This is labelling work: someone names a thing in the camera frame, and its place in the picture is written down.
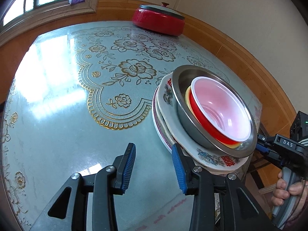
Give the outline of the person's right hand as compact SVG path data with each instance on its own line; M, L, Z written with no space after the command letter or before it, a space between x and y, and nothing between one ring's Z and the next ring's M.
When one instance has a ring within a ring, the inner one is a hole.
M273 191L273 196L271 197L272 204L277 206L282 206L285 200L287 200L290 196L296 196L296 202L298 203L298 207L296 210L301 210L306 202L307 198L307 182L303 184L302 182L297 182L287 188L287 183L282 179L282 171L278 174L278 181L276 183L276 187Z

